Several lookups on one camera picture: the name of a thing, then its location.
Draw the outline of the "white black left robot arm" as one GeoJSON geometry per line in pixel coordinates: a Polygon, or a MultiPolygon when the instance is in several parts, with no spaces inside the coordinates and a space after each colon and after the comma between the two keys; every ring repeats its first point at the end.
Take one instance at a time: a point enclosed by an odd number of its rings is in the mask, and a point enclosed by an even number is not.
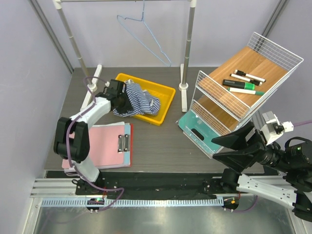
{"type": "Polygon", "coordinates": [[[93,78],[100,79],[95,76],[83,79],[83,84],[91,95],[91,103],[79,113],[61,117],[57,121],[53,150],[61,158],[68,160],[70,167],[87,182],[87,189],[97,195],[103,191],[104,183],[100,170],[89,157],[89,129],[113,110],[124,114],[133,108],[126,93],[125,82],[112,79],[102,92],[95,95],[87,84],[93,78]]]}

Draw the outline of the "light blue wire hanger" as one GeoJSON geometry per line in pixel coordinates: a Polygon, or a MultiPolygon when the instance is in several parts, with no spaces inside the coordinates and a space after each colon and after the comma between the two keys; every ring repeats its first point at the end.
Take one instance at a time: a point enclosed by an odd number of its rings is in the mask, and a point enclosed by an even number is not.
{"type": "Polygon", "coordinates": [[[155,37],[154,33],[152,32],[151,28],[148,26],[145,20],[145,3],[146,1],[142,1],[142,10],[140,16],[138,18],[124,16],[124,15],[117,15],[116,19],[119,25],[127,31],[140,45],[142,45],[150,54],[152,54],[157,60],[159,60],[164,66],[171,67],[172,62],[169,56],[163,51],[161,44],[155,37]],[[150,37],[152,42],[156,44],[156,49],[153,49],[149,46],[145,41],[145,36],[140,36],[137,34],[137,29],[134,28],[134,25],[130,25],[130,23],[137,23],[138,26],[142,27],[143,32],[150,37]]]}

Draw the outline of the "blue white striped tank top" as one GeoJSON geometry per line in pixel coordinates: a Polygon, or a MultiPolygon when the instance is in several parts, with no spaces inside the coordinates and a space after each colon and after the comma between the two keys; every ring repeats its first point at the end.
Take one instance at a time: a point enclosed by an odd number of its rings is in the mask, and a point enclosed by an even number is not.
{"type": "Polygon", "coordinates": [[[156,116],[160,110],[160,99],[152,96],[147,90],[143,90],[140,84],[132,79],[125,81],[126,93],[130,99],[133,111],[128,114],[116,115],[119,117],[132,117],[135,115],[153,115],[156,116]]]}

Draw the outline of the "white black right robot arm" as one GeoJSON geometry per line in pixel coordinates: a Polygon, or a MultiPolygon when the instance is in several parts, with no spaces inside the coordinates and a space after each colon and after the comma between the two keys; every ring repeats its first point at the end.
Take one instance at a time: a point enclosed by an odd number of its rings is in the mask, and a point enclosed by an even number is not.
{"type": "Polygon", "coordinates": [[[212,143],[229,149],[216,153],[213,159],[227,166],[220,180],[223,191],[250,193],[291,209],[302,220],[312,220],[312,142],[295,136],[286,141],[282,150],[275,141],[294,129],[290,121],[266,123],[260,130],[252,122],[212,143]],[[255,163],[285,173],[290,188],[282,188],[251,178],[243,171],[255,163]]]}

